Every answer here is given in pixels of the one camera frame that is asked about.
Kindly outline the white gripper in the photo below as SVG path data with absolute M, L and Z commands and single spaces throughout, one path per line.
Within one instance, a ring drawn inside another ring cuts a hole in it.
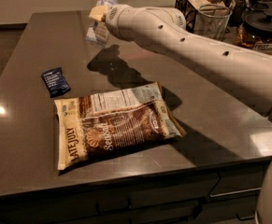
M 136 10 L 127 5 L 96 6 L 91 9 L 89 18 L 94 21 L 106 22 L 109 32 L 120 40 L 133 41 L 133 18 Z

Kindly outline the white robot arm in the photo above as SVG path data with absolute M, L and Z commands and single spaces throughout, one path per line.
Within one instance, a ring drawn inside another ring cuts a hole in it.
M 169 103 L 190 131 L 175 147 L 197 171 L 223 174 L 193 224 L 244 213 L 241 200 L 262 164 L 267 169 L 253 214 L 256 224 L 272 224 L 272 57 L 190 34 L 166 21 L 159 7 L 117 5 L 107 14 L 107 28 L 178 62 L 151 68 L 174 87 Z

